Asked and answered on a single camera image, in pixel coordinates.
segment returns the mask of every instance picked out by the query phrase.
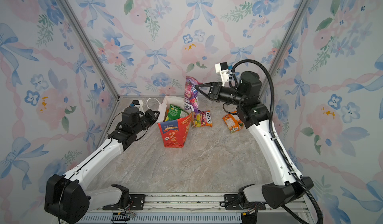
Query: product label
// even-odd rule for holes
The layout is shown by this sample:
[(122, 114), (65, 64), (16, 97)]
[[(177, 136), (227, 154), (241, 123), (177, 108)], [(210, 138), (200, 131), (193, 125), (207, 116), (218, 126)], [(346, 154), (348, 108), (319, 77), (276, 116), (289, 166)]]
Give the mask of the product label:
[(208, 123), (211, 123), (211, 117), (210, 117), (210, 112), (206, 112), (206, 121), (208, 122)]
[(169, 130), (178, 131), (178, 121), (172, 120), (160, 123), (162, 133), (166, 133)]

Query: snack package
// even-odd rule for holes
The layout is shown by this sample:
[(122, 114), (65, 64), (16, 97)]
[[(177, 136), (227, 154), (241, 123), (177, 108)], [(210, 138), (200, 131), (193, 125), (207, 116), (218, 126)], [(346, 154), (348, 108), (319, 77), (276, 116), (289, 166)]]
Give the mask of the snack package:
[(164, 118), (164, 120), (163, 120), (164, 122), (165, 122), (165, 119), (167, 118), (167, 114), (168, 114), (168, 113), (169, 113), (169, 109), (167, 108), (167, 109), (166, 109), (166, 113), (165, 113), (165, 118)]
[(184, 109), (198, 113), (198, 91), (195, 85), (201, 84), (193, 77), (187, 76), (185, 83)]
[(184, 118), (189, 114), (183, 111), (180, 107), (171, 104), (169, 108), (169, 112), (165, 118), (165, 121), (177, 120), (179, 118)]
[(213, 126), (213, 122), (211, 121), (210, 110), (208, 111), (200, 111), (199, 113), (192, 113), (193, 121), (191, 125), (193, 127), (204, 127), (204, 126)]
[(186, 111), (188, 115), (184, 118), (179, 118), (171, 121), (164, 121), (165, 117), (168, 116), (167, 109), (170, 106), (182, 107), (184, 105), (184, 98), (177, 96), (165, 96), (164, 100), (158, 107), (160, 116), (158, 117), (157, 124), (160, 129), (162, 141), (165, 147), (183, 147), (190, 128), (192, 121), (192, 112)]
[(223, 118), (223, 121), (225, 121), (227, 127), (229, 128), (231, 133), (234, 133), (236, 131), (241, 130), (244, 127), (243, 122), (240, 119), (234, 118), (233, 115), (227, 114)]

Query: fox's candy bag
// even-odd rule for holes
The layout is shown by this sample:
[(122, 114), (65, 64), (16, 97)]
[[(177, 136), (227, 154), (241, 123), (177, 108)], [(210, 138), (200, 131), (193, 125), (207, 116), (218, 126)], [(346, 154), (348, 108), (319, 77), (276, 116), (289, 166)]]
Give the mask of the fox's candy bag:
[(191, 125), (193, 127), (204, 127), (204, 126), (213, 126), (213, 122), (211, 121), (210, 110), (208, 111), (200, 111), (199, 113), (193, 112), (193, 121)]
[(195, 85), (201, 84), (193, 77), (187, 76), (185, 83), (184, 109), (198, 113), (198, 91)]

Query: white paper bag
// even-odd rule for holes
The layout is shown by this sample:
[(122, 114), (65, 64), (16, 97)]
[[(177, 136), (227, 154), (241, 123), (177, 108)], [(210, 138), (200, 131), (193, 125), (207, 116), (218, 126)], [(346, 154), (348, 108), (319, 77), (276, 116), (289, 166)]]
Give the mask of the white paper bag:
[(180, 108), (184, 108), (184, 98), (176, 97), (176, 96), (165, 96), (164, 100), (158, 107), (158, 111), (160, 112), (160, 116), (158, 116), (157, 123), (161, 123), (165, 119), (166, 110), (170, 108), (170, 105), (176, 105)]

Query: mounting plate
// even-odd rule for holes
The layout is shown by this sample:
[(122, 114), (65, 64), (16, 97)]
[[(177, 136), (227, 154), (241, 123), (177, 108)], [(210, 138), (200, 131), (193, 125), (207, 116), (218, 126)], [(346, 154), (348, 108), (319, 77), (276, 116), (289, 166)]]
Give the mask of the mounting plate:
[[(131, 200), (133, 201), (130, 206), (131, 211), (142, 211), (145, 204), (145, 194), (129, 194)], [(120, 210), (117, 205), (108, 205), (103, 206), (103, 210), (105, 211), (118, 211)]]
[[(225, 198), (225, 202), (223, 202), (223, 203), (229, 203), (229, 202), (232, 202), (232, 201), (234, 201), (234, 200), (236, 200), (236, 201), (234, 201), (233, 203), (231, 203), (231, 204), (229, 204), (229, 205), (227, 205), (226, 207), (225, 207), (225, 209), (227, 210), (227, 211), (243, 211), (244, 209), (239, 205), (239, 200), (238, 200), (238, 196), (237, 196), (237, 194), (225, 194), (225, 195), (223, 195), (224, 196), (224, 198)], [(259, 209), (258, 210), (266, 210), (266, 206), (265, 206), (265, 204), (264, 203), (261, 203), (261, 205), (259, 206)]]

